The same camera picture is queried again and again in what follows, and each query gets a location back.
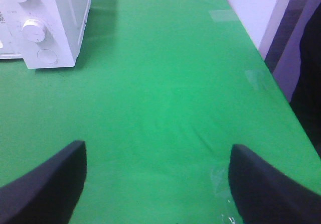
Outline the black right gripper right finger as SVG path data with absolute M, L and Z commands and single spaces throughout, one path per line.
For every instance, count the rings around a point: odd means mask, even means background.
M 245 145 L 232 146 L 228 182 L 244 223 L 320 223 L 320 195 Z

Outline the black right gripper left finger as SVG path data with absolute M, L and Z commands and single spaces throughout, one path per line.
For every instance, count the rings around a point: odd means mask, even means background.
M 73 141 L 1 187 L 1 223 L 68 223 L 87 174 L 85 141 Z

